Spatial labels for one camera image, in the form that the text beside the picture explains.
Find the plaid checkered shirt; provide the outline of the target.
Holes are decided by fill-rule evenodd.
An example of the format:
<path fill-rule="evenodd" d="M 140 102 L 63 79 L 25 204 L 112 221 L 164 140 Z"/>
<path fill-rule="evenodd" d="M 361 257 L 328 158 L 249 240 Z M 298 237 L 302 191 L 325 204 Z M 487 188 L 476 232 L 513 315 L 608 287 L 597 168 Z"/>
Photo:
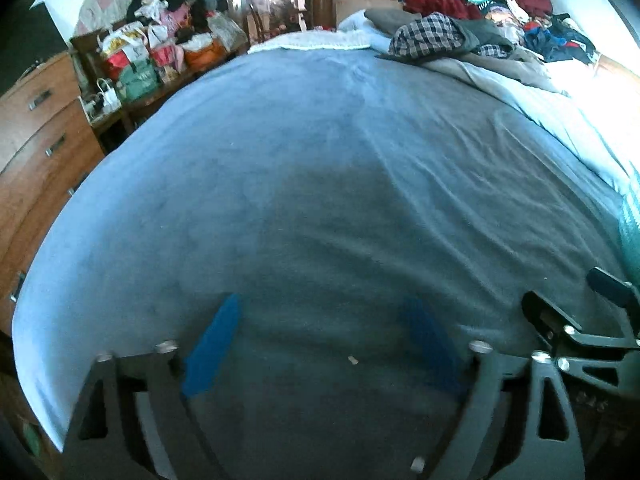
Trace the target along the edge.
<path fill-rule="evenodd" d="M 402 25 L 390 40 L 388 54 L 406 61 L 455 58 L 473 53 L 488 58 L 507 58 L 514 43 L 487 20 L 458 20 L 434 12 Z"/>

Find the white duvet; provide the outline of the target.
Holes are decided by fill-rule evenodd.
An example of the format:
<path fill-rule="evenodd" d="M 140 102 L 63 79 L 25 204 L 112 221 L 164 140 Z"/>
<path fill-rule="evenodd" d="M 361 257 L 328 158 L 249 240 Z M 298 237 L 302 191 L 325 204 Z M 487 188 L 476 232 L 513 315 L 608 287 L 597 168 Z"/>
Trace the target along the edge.
<path fill-rule="evenodd" d="M 390 56 L 390 40 L 398 28 L 421 18 L 398 9 L 366 9 L 349 15 L 337 29 L 358 32 L 373 50 L 394 61 L 450 76 L 493 96 L 551 133 L 615 191 L 639 192 L 639 143 L 625 138 L 622 122 L 605 118 L 594 109 L 597 102 L 568 79 L 570 62 L 547 64 L 516 44 L 507 58 L 469 53 L 406 61 Z"/>

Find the teal plastic basket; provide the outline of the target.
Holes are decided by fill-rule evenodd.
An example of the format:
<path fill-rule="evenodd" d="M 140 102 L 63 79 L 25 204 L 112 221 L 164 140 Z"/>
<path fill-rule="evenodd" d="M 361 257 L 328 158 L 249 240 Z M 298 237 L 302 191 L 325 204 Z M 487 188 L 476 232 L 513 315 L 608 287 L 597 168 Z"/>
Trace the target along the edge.
<path fill-rule="evenodd" d="M 640 284 L 640 231 L 639 231 L 639 199 L 628 192 L 620 207 L 618 217 L 620 231 L 620 247 L 624 259 L 626 274 L 634 286 Z"/>

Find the cluttered side table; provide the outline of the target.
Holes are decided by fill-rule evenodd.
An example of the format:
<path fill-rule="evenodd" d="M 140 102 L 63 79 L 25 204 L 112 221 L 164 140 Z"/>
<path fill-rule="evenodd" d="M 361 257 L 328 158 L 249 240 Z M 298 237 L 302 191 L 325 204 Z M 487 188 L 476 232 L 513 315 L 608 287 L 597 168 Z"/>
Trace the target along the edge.
<path fill-rule="evenodd" d="M 70 45 L 89 124 L 131 132 L 170 96 L 245 51 L 229 0 L 85 0 Z"/>

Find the pile of clothes on bed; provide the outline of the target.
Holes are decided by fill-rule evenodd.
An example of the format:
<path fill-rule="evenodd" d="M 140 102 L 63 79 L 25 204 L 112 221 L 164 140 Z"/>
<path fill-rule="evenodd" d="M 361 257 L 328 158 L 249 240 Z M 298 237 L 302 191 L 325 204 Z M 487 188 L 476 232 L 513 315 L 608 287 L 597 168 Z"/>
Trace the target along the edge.
<path fill-rule="evenodd" d="M 534 52 L 544 62 L 597 62 L 600 52 L 570 14 L 556 14 L 551 0 L 399 0 L 404 9 L 427 16 L 491 21 L 506 40 Z"/>

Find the grey-blue bed blanket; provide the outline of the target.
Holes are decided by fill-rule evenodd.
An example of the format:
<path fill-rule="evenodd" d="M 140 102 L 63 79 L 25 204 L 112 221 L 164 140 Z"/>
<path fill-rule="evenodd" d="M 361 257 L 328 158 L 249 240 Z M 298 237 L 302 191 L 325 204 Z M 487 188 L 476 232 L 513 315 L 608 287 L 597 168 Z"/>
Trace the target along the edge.
<path fill-rule="evenodd" d="M 190 348 L 242 320 L 192 412 L 235 479 L 408 479 L 456 404 L 401 323 L 422 299 L 465 352 L 537 336 L 531 289 L 587 330 L 615 309 L 620 194 L 483 91 L 373 51 L 244 55 L 167 101 L 58 215 L 12 323 L 18 379 L 62 444 L 102 351 Z"/>

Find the wooden drawer chest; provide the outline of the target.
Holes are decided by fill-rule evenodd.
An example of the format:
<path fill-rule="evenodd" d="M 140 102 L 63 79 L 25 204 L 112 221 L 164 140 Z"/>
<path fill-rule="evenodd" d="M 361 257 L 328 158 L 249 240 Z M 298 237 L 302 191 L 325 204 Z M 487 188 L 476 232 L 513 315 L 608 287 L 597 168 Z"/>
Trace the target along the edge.
<path fill-rule="evenodd" d="M 61 53 L 1 97 L 1 331 L 53 221 L 104 157 Z"/>

